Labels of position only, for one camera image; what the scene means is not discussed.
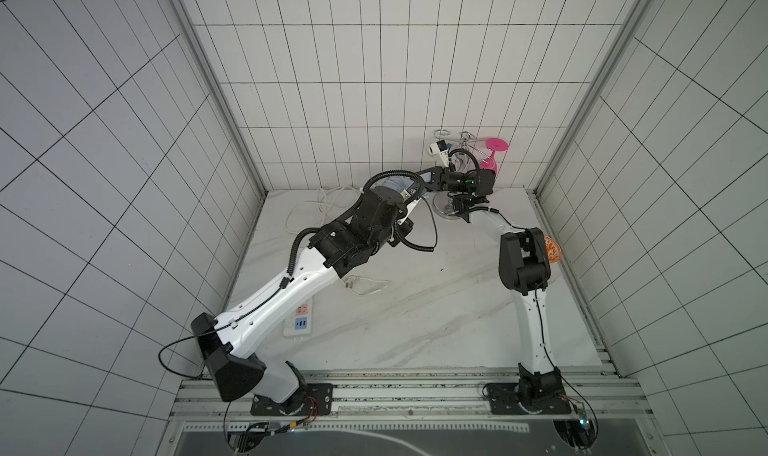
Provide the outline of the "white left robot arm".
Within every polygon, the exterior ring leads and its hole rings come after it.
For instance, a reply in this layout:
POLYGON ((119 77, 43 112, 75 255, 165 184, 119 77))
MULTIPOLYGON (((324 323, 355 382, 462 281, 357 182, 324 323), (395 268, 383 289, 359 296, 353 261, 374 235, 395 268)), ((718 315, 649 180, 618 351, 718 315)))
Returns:
POLYGON ((300 410, 307 396, 303 376, 288 361, 259 357, 258 347, 312 296, 394 243, 401 228, 411 228, 407 216, 423 194, 417 185, 363 190, 344 214, 296 235, 283 273, 219 315, 202 313, 192 321, 205 368, 223 401, 252 393, 286 414, 300 410))

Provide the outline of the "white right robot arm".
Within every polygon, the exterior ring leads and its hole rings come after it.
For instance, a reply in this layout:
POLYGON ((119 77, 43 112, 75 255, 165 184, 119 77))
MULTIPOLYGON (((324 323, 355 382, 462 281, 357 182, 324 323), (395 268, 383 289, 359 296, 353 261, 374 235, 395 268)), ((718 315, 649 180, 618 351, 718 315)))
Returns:
POLYGON ((546 289, 551 267, 543 231, 510 222, 490 206, 494 173, 476 169, 467 173, 434 166, 421 170, 425 187, 446 192, 453 215, 483 229, 498 243, 498 275, 513 296, 520 332, 521 358, 514 399, 528 414, 541 414, 563 400, 560 369, 547 343, 546 289))

